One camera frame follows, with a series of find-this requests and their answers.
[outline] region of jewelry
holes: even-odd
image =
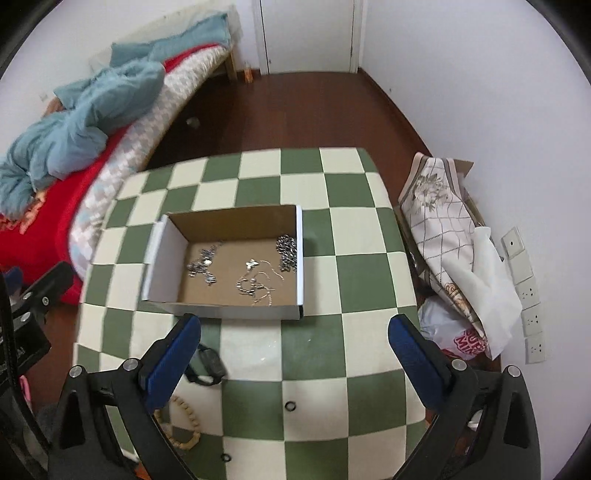
[[[198,444],[199,439],[201,438],[201,428],[199,426],[199,422],[197,421],[197,417],[193,413],[193,409],[186,402],[184,402],[183,400],[178,398],[176,395],[173,395],[170,398],[170,401],[173,403],[177,403],[178,406],[180,406],[185,411],[187,416],[189,417],[189,420],[191,422],[191,427],[193,427],[193,437],[186,443],[180,443],[178,440],[173,438],[173,436],[171,434],[169,434],[168,431],[165,430],[164,426],[161,423],[162,416],[160,415],[159,410],[154,411],[154,418],[156,419],[158,424],[162,427],[162,431],[166,435],[166,438],[168,439],[168,441],[173,445],[173,447],[178,448],[180,450],[185,450],[185,451],[190,450],[191,448],[193,448],[195,445]]]
[[[261,262],[263,262],[263,263],[266,263],[267,265],[269,265],[269,267],[270,267],[271,271],[272,271],[272,272],[273,272],[275,275],[277,275],[277,276],[278,276],[280,279],[282,279],[282,280],[285,280],[285,278],[283,278],[283,275],[279,275],[279,273],[277,273],[277,272],[276,272],[276,271],[273,269],[273,266],[271,265],[271,263],[270,263],[270,262],[268,262],[267,260],[261,260]],[[259,262],[257,262],[257,261],[256,261],[254,258],[251,258],[250,262],[246,262],[246,271],[249,271],[249,272],[250,272],[250,270],[252,270],[254,267],[257,267],[257,266],[259,266],[259,265],[260,265],[260,263],[259,263]]]
[[[195,260],[187,265],[189,271],[189,277],[195,278],[197,274],[203,274],[205,277],[205,283],[211,287],[212,284],[217,282],[217,278],[209,271],[209,267],[213,263],[213,257],[217,253],[217,248],[221,247],[223,242],[219,242],[217,245],[212,245],[209,250],[201,250],[201,257],[199,260]]]
[[[262,263],[266,263],[267,265],[269,265],[270,269],[272,270],[272,272],[277,275],[280,279],[285,280],[283,278],[283,276],[279,273],[277,273],[273,267],[271,266],[271,263],[269,263],[267,260],[261,260]],[[250,272],[252,271],[253,268],[258,267],[259,265],[261,265],[261,262],[258,262],[257,260],[255,260],[254,258],[251,258],[250,261],[246,262],[246,272]],[[265,271],[258,271],[257,273],[255,273],[251,278],[248,278],[245,275],[241,276],[238,281],[236,282],[236,288],[238,289],[238,291],[240,292],[240,295],[249,295],[253,298],[252,304],[256,305],[257,303],[259,303],[261,300],[264,299],[268,299],[269,302],[269,307],[272,305],[272,297],[271,297],[271,292],[275,291],[274,288],[269,288],[265,285],[263,285],[261,282],[259,282],[256,277],[259,275],[264,275],[266,276],[267,280],[270,280],[269,275],[267,274],[267,272]],[[249,283],[249,288],[244,288],[243,284],[245,283]],[[266,290],[267,292],[260,298],[256,298],[256,293],[258,290]]]
[[[293,268],[297,271],[297,244],[296,239],[289,235],[281,235],[277,239],[277,252],[281,255],[279,269],[289,272]]]

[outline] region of white door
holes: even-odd
[[[348,72],[354,0],[261,0],[269,73]]]

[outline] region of green and white checkered table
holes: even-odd
[[[171,329],[172,315],[138,300],[162,213],[279,203],[304,210],[305,317],[202,319],[202,341],[229,375],[215,387],[179,383],[203,432],[184,460],[207,480],[390,478],[426,424],[387,325],[398,312],[418,320],[388,193],[364,150],[254,151],[131,177],[85,280],[74,358],[89,371],[114,369]],[[295,411],[284,409],[288,401]],[[133,452],[116,411],[111,418]],[[171,422],[182,440],[189,425],[174,408]],[[222,453],[232,460],[222,462]]]

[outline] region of wall outlet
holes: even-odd
[[[507,252],[509,258],[513,258],[525,250],[523,240],[521,239],[521,235],[516,226],[501,238],[501,242],[503,243],[503,247],[505,247],[505,252]]]
[[[535,282],[535,277],[530,277],[517,284],[515,290],[524,310],[540,303],[540,295],[538,294],[538,285]]]
[[[543,333],[525,339],[525,363],[538,364],[546,360],[546,343]]]
[[[542,333],[542,315],[540,305],[535,305],[521,312],[523,335],[529,337],[536,333]]]

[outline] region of blue gripper pad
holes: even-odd
[[[427,346],[427,341],[420,333],[415,338],[410,329],[418,333],[405,315],[398,314],[392,317],[388,325],[390,347],[425,408],[439,411],[445,400],[445,380],[441,378],[426,354],[424,347]]]
[[[146,392],[144,404],[150,414],[167,404],[200,341],[199,318],[185,315],[166,338],[154,342],[144,355],[142,362],[151,371],[146,376],[140,372],[139,384]],[[153,367],[150,356],[156,357]]]

